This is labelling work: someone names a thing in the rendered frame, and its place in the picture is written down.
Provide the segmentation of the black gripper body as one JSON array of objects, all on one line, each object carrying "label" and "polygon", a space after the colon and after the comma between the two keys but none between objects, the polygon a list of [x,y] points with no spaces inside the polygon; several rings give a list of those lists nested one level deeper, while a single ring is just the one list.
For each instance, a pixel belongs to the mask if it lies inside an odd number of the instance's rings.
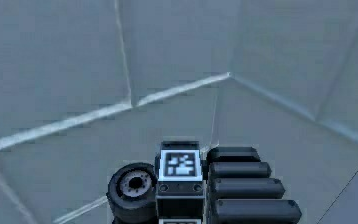
[{"label": "black gripper body", "polygon": [[111,224],[156,224],[155,186],[152,164],[138,162],[116,171],[107,187]]}]

